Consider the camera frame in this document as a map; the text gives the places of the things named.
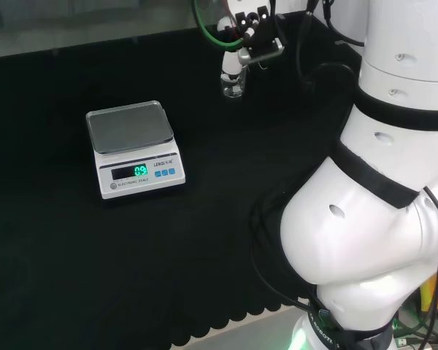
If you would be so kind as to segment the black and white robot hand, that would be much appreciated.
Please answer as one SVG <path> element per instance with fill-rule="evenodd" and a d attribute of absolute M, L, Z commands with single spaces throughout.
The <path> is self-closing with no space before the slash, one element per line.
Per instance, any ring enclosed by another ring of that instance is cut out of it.
<path fill-rule="evenodd" d="M 224 1 L 223 5 L 226 19 L 218 28 L 237 34 L 239 42 L 223 55 L 221 79 L 234 85 L 243 80 L 250 64 L 281 55 L 286 39 L 278 24 L 276 1 Z"/>

